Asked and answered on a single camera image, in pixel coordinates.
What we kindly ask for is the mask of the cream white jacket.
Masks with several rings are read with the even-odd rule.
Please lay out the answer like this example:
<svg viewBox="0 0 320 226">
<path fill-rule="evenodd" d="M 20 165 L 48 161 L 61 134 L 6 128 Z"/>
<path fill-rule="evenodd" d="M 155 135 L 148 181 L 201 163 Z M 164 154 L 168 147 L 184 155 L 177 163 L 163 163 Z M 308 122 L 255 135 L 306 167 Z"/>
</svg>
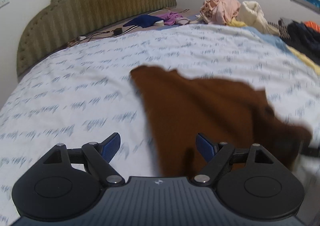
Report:
<svg viewBox="0 0 320 226">
<path fill-rule="evenodd" d="M 262 34 L 279 36 L 279 30 L 269 25 L 264 18 L 261 6 L 256 1 L 243 1 L 236 17 L 237 21 L 244 22 L 247 26 L 257 29 Z"/>
</svg>

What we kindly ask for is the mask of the white script-print quilt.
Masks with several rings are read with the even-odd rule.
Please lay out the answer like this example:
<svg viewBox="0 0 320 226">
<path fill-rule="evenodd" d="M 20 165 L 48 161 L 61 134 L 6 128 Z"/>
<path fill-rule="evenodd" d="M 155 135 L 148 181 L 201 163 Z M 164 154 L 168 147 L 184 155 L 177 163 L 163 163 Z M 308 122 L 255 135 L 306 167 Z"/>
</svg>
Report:
<svg viewBox="0 0 320 226">
<path fill-rule="evenodd" d="M 155 147 L 130 81 L 140 65 L 265 88 L 276 114 L 310 125 L 312 145 L 319 144 L 319 76 L 244 28 L 186 25 L 80 44 L 32 68 L 1 109 L 1 225 L 19 217 L 14 183 L 57 143 L 79 148 L 118 132 L 113 167 L 124 177 L 156 175 Z"/>
</svg>

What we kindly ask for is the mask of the olive green padded headboard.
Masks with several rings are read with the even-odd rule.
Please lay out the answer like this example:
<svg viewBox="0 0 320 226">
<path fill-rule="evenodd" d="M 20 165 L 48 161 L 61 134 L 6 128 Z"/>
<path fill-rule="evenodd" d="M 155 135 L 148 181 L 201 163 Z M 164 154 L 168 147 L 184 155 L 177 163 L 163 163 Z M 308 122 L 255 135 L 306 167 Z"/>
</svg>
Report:
<svg viewBox="0 0 320 226">
<path fill-rule="evenodd" d="M 21 35 L 17 49 L 17 75 L 23 75 L 78 36 L 176 4 L 176 0 L 50 0 Z"/>
</svg>

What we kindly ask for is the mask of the pink clothes pile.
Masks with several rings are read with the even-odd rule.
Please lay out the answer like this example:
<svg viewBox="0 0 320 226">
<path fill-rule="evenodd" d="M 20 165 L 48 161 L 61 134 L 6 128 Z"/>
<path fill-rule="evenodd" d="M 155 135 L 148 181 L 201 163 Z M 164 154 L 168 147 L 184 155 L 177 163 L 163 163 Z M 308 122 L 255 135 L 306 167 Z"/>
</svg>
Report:
<svg viewBox="0 0 320 226">
<path fill-rule="evenodd" d="M 240 10 L 238 0 L 205 0 L 200 15 L 207 24 L 226 25 Z"/>
</svg>

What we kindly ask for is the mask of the purple garment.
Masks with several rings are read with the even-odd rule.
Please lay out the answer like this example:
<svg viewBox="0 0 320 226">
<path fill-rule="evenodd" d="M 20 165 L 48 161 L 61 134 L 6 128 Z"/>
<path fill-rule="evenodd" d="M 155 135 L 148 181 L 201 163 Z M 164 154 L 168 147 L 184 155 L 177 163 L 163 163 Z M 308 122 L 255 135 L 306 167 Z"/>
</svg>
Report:
<svg viewBox="0 0 320 226">
<path fill-rule="evenodd" d="M 157 17 L 163 19 L 164 25 L 173 26 L 173 25 L 187 25 L 190 23 L 190 19 L 183 17 L 178 12 L 166 12 Z"/>
</svg>

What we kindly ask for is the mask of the dark blue cloth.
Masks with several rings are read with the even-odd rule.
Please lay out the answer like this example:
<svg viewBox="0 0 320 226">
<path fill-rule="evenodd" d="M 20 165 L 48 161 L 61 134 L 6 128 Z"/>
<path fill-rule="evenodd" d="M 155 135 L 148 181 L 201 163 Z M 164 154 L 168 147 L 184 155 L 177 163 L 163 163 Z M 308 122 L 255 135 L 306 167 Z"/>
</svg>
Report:
<svg viewBox="0 0 320 226">
<path fill-rule="evenodd" d="M 164 21 L 164 20 L 157 16 L 140 15 L 134 19 L 131 19 L 127 23 L 125 23 L 123 27 L 138 26 L 141 28 L 148 28 L 153 26 L 156 22 L 161 22 L 161 21 Z"/>
</svg>

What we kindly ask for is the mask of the black patterned garment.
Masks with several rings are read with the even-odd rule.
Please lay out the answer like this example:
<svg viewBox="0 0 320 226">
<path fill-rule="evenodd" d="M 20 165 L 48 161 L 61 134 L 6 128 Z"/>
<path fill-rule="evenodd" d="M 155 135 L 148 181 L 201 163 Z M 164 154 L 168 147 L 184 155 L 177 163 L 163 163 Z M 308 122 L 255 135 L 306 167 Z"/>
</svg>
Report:
<svg viewBox="0 0 320 226">
<path fill-rule="evenodd" d="M 277 23 L 267 22 L 272 27 L 278 29 L 280 38 L 290 39 L 290 35 L 287 31 L 287 27 L 293 23 L 293 19 L 282 17 Z"/>
</svg>

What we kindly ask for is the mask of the dark navy clothes pile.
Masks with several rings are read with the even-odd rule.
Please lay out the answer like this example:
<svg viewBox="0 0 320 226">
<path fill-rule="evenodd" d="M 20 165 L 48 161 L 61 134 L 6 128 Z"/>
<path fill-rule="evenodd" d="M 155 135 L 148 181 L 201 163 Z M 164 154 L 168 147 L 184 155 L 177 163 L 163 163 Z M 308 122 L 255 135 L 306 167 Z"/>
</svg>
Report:
<svg viewBox="0 0 320 226">
<path fill-rule="evenodd" d="M 290 39 L 282 40 L 319 65 L 319 32 L 296 21 L 287 27 L 287 31 Z"/>
</svg>

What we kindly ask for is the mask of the yellow garment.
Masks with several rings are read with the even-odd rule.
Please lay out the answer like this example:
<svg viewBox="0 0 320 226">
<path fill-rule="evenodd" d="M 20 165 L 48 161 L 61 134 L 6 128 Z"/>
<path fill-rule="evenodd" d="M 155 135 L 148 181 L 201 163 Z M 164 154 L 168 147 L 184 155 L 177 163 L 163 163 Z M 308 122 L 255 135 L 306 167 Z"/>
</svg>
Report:
<svg viewBox="0 0 320 226">
<path fill-rule="evenodd" d="M 236 18 L 232 18 L 226 25 L 229 27 L 237 27 L 237 28 L 242 28 L 247 26 L 245 22 L 238 21 Z"/>
</svg>

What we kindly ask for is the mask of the light blue garment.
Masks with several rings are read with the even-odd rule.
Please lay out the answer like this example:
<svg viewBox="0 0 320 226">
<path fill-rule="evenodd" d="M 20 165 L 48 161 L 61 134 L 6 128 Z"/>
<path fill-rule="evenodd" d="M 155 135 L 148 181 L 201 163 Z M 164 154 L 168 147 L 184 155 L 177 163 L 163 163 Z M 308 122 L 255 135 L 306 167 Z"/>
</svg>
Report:
<svg viewBox="0 0 320 226">
<path fill-rule="evenodd" d="M 281 51 L 285 52 L 286 54 L 290 54 L 291 51 L 287 47 L 287 45 L 283 42 L 283 40 L 274 35 L 262 34 L 261 32 L 257 31 L 256 28 L 253 27 L 244 27 L 244 29 L 252 32 L 253 34 L 257 35 L 263 41 L 273 45 L 274 47 L 280 49 Z"/>
</svg>

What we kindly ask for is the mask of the brown knit sweater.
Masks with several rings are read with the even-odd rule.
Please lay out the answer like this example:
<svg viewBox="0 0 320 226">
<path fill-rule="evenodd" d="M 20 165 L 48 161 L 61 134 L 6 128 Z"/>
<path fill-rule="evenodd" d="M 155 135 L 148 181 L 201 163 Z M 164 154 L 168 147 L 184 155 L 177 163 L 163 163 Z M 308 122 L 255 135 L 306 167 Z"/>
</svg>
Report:
<svg viewBox="0 0 320 226">
<path fill-rule="evenodd" d="M 195 176 L 205 165 L 196 136 L 236 148 L 258 143 L 285 167 L 312 132 L 279 120 L 265 90 L 227 79 L 187 79 L 176 70 L 139 66 L 131 78 L 142 98 L 163 176 Z"/>
</svg>

